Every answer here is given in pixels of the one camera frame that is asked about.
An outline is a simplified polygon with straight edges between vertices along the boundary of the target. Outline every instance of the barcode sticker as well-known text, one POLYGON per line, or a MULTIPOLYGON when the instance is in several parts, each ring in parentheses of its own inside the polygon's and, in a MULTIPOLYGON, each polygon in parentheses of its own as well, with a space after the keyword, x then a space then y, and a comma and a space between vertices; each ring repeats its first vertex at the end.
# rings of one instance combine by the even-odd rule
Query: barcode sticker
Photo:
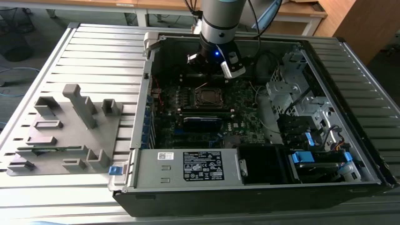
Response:
POLYGON ((126 6, 126 7, 133 7, 133 4, 122 4, 122 3, 117 3, 117 6, 126 6))
POLYGON ((158 152, 158 160, 173 160, 173 152, 158 152))

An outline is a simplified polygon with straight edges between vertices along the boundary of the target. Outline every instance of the floor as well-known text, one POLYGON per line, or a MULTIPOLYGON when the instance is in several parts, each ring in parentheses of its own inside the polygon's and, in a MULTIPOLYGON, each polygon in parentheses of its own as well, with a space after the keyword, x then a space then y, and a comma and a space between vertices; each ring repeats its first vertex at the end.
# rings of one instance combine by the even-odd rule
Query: floor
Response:
MULTIPOLYGON (((57 10, 55 19, 50 19, 43 9, 31 10, 31 23, 35 30, 25 34, 25 39, 29 46, 34 50, 33 56, 21 62, 7 62, 0 56, 0 71, 3 67, 30 67, 39 69, 46 61, 46 58, 57 44, 57 41, 70 22, 97 23, 109 25, 126 25, 122 13, 99 13, 81 12, 69 10, 57 10)), ((130 15, 133 25, 137 26, 134 15, 130 15)), ((149 24, 158 27, 189 28, 193 23, 193 18, 189 16, 162 16, 163 22, 157 22, 154 15, 149 16, 149 24)), ((35 72, 30 70, 10 70, 0 73, 0 79, 6 82, 3 87, 0 87, 0 94, 19 95, 23 94, 34 80, 35 72)), ((0 95, 0 130, 19 103, 22 97, 3 97, 0 95)))
MULTIPOLYGON (((126 25, 122 13, 57 10, 57 18, 50 19, 43 9, 30 10, 30 19, 35 30, 25 35, 25 39, 34 50, 34 55, 21 62, 7 62, 0 56, 0 70, 2 70, 1 66, 39 69, 70 22, 126 25)), ((133 25, 137 25, 134 15, 130 16, 133 25)), ((193 23, 193 18, 189 16, 163 15, 162 20, 163 22, 157 22, 155 16, 149 15, 149 24, 157 27, 189 28, 193 23)), ((390 57, 386 57, 382 53, 377 54, 369 64, 369 69, 394 101, 400 103, 400 82, 391 82, 400 72, 398 61, 400 53, 393 54, 390 57)), ((0 79, 6 82, 6 85, 0 87, 0 93, 7 95, 23 94, 34 77, 35 73, 30 70, 10 70, 0 73, 0 79)), ((21 98, 0 96, 0 130, 5 126, 21 98)))

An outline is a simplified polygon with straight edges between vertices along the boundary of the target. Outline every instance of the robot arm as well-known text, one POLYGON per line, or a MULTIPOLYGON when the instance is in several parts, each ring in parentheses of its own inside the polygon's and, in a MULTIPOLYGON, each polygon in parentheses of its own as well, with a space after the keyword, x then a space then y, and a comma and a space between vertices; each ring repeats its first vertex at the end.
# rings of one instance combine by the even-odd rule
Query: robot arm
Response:
POLYGON ((187 64, 199 73, 219 69, 226 79, 245 73, 245 63, 233 42, 245 0, 206 0, 201 3, 198 52, 187 56, 187 64))

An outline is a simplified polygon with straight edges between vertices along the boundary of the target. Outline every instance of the red wire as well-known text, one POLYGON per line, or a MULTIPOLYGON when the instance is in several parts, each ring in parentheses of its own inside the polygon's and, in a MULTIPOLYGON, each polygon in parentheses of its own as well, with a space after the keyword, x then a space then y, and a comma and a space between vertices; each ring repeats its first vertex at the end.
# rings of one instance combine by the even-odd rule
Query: red wire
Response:
POLYGON ((157 88, 158 88, 158 101, 159 101, 159 104, 161 104, 161 106, 162 106, 163 103, 162 103, 162 100, 161 100, 161 89, 159 89, 159 85, 158 85, 158 80, 157 80, 157 78, 155 78, 154 76, 151 76, 151 78, 153 78, 154 81, 155 81, 155 85, 157 85, 157 88))

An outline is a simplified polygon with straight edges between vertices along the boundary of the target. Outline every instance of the white sticker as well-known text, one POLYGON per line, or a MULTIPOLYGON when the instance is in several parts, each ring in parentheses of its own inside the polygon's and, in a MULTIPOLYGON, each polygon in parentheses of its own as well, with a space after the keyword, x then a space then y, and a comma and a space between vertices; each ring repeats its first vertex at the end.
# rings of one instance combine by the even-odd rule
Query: white sticker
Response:
POLYGON ((310 17, 319 17, 319 18, 323 18, 325 15, 309 15, 310 17))
POLYGON ((122 4, 122 3, 117 3, 117 6, 127 6, 127 7, 133 7, 133 4, 122 4))
POLYGON ((158 160, 173 160, 173 152, 158 152, 158 160))

